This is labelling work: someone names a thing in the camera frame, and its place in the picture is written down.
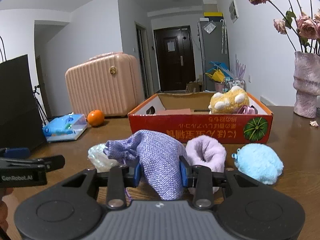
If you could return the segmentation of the person's left hand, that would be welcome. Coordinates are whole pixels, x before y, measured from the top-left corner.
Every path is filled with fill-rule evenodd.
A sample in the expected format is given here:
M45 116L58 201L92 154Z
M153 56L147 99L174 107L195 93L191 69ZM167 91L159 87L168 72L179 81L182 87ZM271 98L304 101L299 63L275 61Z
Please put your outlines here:
M1 189L3 191L3 196L8 196L12 194L13 188L7 188L7 189ZM7 217L8 217L8 206L7 204L1 200L1 214L0 214L0 222L1 222L1 228L6 232L8 229L8 222L7 222Z

